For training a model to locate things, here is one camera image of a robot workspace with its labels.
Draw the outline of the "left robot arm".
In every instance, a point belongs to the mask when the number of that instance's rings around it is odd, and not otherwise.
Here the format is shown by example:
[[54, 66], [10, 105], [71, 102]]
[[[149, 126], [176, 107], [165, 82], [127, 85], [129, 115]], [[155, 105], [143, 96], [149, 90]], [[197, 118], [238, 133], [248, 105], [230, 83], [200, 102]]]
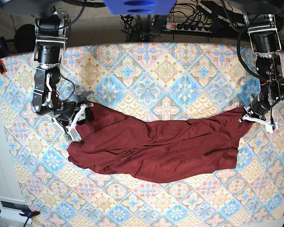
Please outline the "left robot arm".
[[[231, 0], [231, 5], [243, 12], [245, 26], [240, 29], [229, 12], [226, 17], [230, 26], [238, 32], [237, 57], [243, 68], [260, 81], [260, 93], [252, 97], [245, 107], [245, 118], [265, 119], [265, 115], [281, 100], [284, 100], [284, 78], [281, 60], [281, 42], [275, 15], [284, 9], [284, 0]], [[257, 55], [256, 71], [253, 72], [244, 62], [240, 53], [240, 40], [243, 33], [250, 38], [251, 48]]]

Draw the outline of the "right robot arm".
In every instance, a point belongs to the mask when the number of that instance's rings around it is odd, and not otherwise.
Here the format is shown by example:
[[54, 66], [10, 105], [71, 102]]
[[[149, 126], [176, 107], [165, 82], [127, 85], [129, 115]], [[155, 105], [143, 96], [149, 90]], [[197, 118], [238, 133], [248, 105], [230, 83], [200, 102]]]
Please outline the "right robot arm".
[[35, 88], [32, 109], [37, 115], [50, 115], [62, 127], [82, 125], [92, 120], [91, 104], [58, 98], [56, 85], [61, 79], [60, 50], [65, 49], [70, 33], [68, 15], [57, 10], [55, 0], [0, 0], [0, 8], [16, 15], [35, 18]]

